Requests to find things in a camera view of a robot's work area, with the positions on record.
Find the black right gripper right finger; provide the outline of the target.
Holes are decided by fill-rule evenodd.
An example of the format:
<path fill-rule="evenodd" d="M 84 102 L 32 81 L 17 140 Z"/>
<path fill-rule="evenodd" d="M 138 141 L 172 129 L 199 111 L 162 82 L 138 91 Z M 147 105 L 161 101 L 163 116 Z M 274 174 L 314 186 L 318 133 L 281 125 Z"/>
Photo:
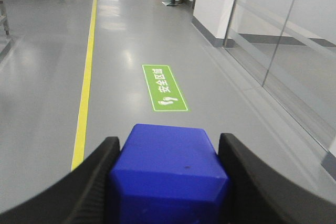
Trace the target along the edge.
<path fill-rule="evenodd" d="M 232 133 L 220 135 L 218 158 L 232 184 L 229 223 L 335 223 L 335 203 L 271 168 Z"/>

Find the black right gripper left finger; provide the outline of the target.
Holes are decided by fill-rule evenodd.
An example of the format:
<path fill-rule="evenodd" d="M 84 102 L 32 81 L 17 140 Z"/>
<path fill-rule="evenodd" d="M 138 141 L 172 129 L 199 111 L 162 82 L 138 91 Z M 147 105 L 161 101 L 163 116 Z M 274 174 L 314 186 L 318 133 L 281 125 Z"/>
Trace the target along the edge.
<path fill-rule="evenodd" d="M 104 223 L 107 174 L 119 154 L 119 139 L 107 137 L 61 180 L 2 213 L 1 223 Z"/>

